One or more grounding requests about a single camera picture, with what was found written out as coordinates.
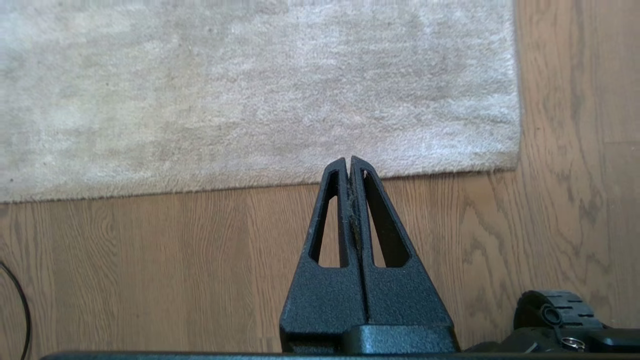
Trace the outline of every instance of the floor plank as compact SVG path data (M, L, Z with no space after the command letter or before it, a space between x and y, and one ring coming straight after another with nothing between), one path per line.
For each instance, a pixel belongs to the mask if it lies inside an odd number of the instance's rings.
M518 168L385 181L464 347L504 337L532 288L575 291L601 320L640 327L639 4L518 2ZM0 204L0 259L33 312L30 358L279 351L316 191ZM2 359L24 330L9 289L0 274Z

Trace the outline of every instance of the shaggy rug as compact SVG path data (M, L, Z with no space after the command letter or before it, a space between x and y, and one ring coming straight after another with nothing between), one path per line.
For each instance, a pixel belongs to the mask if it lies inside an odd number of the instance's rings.
M513 168L512 1L0 10L0 201Z

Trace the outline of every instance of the white rug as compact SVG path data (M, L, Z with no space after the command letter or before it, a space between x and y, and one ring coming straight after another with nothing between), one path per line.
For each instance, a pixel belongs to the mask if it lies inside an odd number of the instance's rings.
M92 3L0 6L1 202L516 164L510 0Z

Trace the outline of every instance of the wire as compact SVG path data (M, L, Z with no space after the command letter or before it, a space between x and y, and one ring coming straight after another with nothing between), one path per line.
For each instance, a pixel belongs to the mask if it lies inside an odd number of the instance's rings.
M24 360L27 357L27 352L29 352L29 344L31 343L31 312L29 311L29 304L27 303L27 296L24 295L24 291L22 290L22 286L20 286L20 282L18 278L9 270L9 268L0 261L0 268L9 275L9 279L13 282L15 289L18 291L18 295L20 295L20 300L22 301L22 308L24 309L24 321L27 324L27 331L24 336L24 347L22 348L22 356L20 356L20 360Z

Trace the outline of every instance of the wooden floor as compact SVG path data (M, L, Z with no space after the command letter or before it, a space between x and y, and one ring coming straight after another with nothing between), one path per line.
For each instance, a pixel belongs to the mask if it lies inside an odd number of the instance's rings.
M464 347L504 337L529 289L575 291L608 324L640 327L640 1L522 1L517 14L517 170L385 183ZM0 205L31 358L278 351L316 190ZM0 358L17 359L22 309L4 275L0 321Z

